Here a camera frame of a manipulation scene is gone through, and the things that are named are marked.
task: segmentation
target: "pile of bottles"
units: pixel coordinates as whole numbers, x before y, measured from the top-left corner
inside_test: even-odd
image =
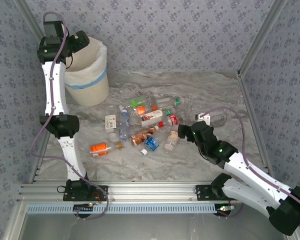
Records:
[[[107,155],[122,149],[129,142],[133,147],[143,144],[140,153],[145,156],[160,146],[158,138],[155,137],[156,132],[168,132],[163,148],[166,153],[173,151],[179,140],[179,123],[184,121],[177,118],[175,108],[184,103],[183,97],[165,97],[150,101],[145,96],[137,96],[127,100],[119,106],[119,114],[105,116],[105,132],[109,141],[92,145],[92,156]],[[130,134],[132,118],[137,120],[143,129]]]

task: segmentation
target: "marble floor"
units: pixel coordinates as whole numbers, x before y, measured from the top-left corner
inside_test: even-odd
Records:
[[[78,105],[71,96],[67,104],[71,115],[80,120],[77,133],[80,157],[91,180],[202,180],[211,181],[223,172],[218,166],[204,160],[194,143],[180,139],[174,151],[167,154],[163,145],[170,129],[161,128],[155,133],[160,147],[143,156],[139,146],[125,145],[122,150],[93,158],[90,146],[107,141],[105,115],[118,114],[120,103],[126,99],[143,95],[149,99],[162,96],[184,97],[185,103],[176,107],[177,117],[190,125],[195,114],[219,106],[236,109],[244,122],[246,152],[248,159],[262,167],[259,150],[253,134],[247,109],[234,72],[113,72],[108,73],[109,95],[93,107]],[[141,130],[140,121],[131,119],[130,133]],[[211,113],[211,126],[218,139],[227,141],[242,149],[242,131],[238,119],[232,112]],[[46,155],[63,156],[61,147],[54,136],[50,136]],[[37,180],[66,180],[66,165],[57,159],[43,160],[37,172]]]

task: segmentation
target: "plastic bag liner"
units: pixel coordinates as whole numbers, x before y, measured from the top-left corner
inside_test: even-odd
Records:
[[[107,47],[101,41],[89,37],[85,48],[66,59],[71,66],[64,76],[65,88],[83,106],[94,106],[106,99],[109,93],[107,78]]]

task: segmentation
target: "patterned wallpaper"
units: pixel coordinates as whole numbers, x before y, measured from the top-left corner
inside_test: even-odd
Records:
[[[37,47],[14,2],[0,0],[0,239],[20,183],[29,179],[30,144],[46,102]]]
[[[276,177],[300,186],[300,0],[288,1],[244,79]]]
[[[273,0],[26,0],[108,49],[108,69],[237,70]]]

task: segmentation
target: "trash can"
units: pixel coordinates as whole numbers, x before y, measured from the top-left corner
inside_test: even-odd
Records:
[[[64,85],[76,102],[94,106],[103,102],[109,93],[107,78],[107,47],[89,37],[85,48],[66,59]]]

